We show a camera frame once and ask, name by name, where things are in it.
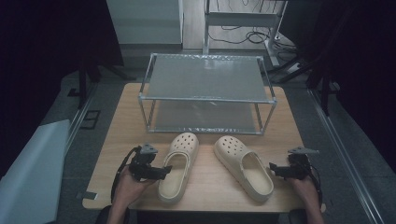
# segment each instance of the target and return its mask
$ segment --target glass shelf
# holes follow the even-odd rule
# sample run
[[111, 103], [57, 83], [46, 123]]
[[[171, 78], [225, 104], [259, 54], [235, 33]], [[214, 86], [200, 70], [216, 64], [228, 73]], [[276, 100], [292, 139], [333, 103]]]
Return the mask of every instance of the glass shelf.
[[243, 56], [153, 53], [138, 100], [149, 132], [263, 134], [276, 106], [262, 57]]

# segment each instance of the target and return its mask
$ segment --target wooden tabletop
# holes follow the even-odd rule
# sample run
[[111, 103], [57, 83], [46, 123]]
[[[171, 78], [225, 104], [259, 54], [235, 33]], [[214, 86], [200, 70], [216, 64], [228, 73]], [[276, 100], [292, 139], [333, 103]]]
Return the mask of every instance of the wooden tabletop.
[[[130, 83], [124, 88], [110, 124], [106, 141], [93, 171], [88, 192], [97, 193], [95, 200], [84, 199], [89, 209], [110, 205], [110, 191], [114, 175], [126, 154], [137, 146], [150, 143], [159, 150], [153, 167], [163, 167], [163, 158], [179, 133], [147, 133], [137, 101], [140, 84]], [[274, 88], [277, 105], [264, 135], [236, 134], [247, 147], [258, 151], [264, 165], [268, 162], [288, 165], [288, 150], [303, 145], [286, 95]], [[141, 210], [159, 211], [218, 211], [287, 213], [303, 204], [291, 185], [283, 178], [268, 173], [274, 182], [274, 191], [265, 203], [256, 203], [248, 197], [239, 183], [221, 164], [213, 152], [216, 141], [224, 134], [198, 133], [200, 143], [196, 161], [182, 200], [174, 205], [162, 203], [157, 196], [157, 184], [144, 192], [138, 202], [131, 205]]]

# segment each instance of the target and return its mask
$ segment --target dark curtain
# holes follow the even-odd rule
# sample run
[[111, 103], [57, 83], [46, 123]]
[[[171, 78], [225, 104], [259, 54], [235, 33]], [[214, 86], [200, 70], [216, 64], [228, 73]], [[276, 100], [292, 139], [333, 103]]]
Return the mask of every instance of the dark curtain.
[[396, 171], [396, 4], [361, 1], [336, 47], [337, 98]]
[[106, 0], [0, 1], [1, 176], [83, 59], [123, 65]]

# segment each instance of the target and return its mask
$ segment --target hand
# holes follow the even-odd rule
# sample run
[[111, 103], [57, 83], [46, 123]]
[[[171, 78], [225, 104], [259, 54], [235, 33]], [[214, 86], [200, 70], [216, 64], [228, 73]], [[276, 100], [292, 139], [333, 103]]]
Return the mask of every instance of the hand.
[[318, 204], [318, 193], [311, 177], [307, 176], [303, 180], [288, 178], [287, 179], [294, 188], [294, 191], [300, 196], [304, 204]]
[[303, 200], [308, 224], [324, 223], [323, 216], [318, 204], [318, 192], [311, 177], [307, 176], [303, 180], [288, 178], [298, 196]]
[[129, 204], [134, 203], [146, 188], [153, 183], [155, 183], [155, 180], [145, 180], [142, 182], [135, 180], [129, 171], [129, 167], [125, 166], [120, 174], [120, 182], [116, 187], [107, 223], [122, 223]]

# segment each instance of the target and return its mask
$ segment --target beige clog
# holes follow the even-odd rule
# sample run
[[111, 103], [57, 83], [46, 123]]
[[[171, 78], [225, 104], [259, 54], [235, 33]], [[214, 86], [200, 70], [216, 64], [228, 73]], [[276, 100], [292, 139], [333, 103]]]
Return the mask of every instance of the beige clog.
[[193, 133], [182, 133], [173, 140], [163, 166], [172, 166], [165, 180], [158, 184], [158, 196], [165, 203], [178, 203], [184, 195], [192, 165], [198, 153], [198, 138]]
[[263, 203], [270, 197], [274, 184], [253, 149], [235, 137], [223, 136], [216, 142], [214, 151], [253, 200]]

